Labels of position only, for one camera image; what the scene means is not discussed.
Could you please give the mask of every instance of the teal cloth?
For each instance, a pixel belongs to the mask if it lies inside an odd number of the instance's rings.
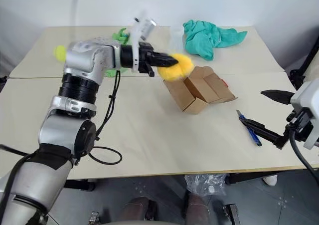
[[[186,34],[185,49],[190,54],[198,54],[206,60],[214,59],[213,48],[225,48],[241,43],[247,32],[235,29],[221,29],[206,21],[193,21],[183,24]]]

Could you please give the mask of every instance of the shoe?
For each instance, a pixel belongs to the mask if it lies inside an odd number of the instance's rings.
[[[264,180],[264,182],[267,185],[274,186],[277,183],[277,176],[278,175],[272,175],[272,176],[264,177],[263,180]]]

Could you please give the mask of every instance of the cardboard box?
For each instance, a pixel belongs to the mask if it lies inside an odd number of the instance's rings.
[[[185,113],[198,114],[208,104],[223,103],[236,99],[227,84],[213,69],[196,66],[188,78],[164,81],[176,104]]]

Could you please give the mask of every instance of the white wall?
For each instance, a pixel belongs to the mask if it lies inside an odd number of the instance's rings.
[[[254,25],[282,67],[305,55],[319,33],[319,0],[78,0],[77,3],[74,21],[72,0],[0,0],[2,58],[18,64],[46,26],[127,25],[141,8],[147,8],[159,25],[189,19],[216,25]]]

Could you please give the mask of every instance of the yellow ball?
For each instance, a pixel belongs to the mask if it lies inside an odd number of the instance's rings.
[[[60,62],[65,62],[66,59],[66,48],[63,45],[59,45],[54,49],[54,56]]]
[[[194,69],[191,59],[183,54],[172,54],[178,63],[171,67],[158,67],[158,73],[164,80],[178,80],[187,77]]]

